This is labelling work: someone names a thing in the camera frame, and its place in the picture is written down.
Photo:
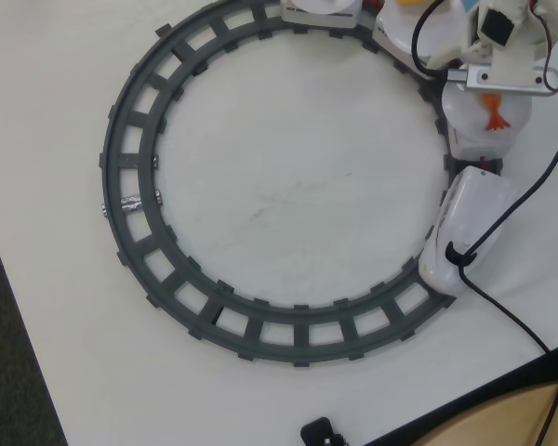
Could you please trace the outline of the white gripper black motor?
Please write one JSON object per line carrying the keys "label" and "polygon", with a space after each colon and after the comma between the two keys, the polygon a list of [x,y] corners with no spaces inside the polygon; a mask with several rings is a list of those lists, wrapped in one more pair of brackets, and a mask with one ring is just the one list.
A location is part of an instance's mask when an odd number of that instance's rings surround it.
{"label": "white gripper black motor", "polygon": [[428,58],[428,68],[444,68],[460,59],[466,64],[448,70],[448,82],[479,93],[550,96],[542,67],[504,72],[491,65],[495,58],[535,60],[541,32],[529,16],[529,1],[474,1],[467,8],[466,44],[446,44]]}

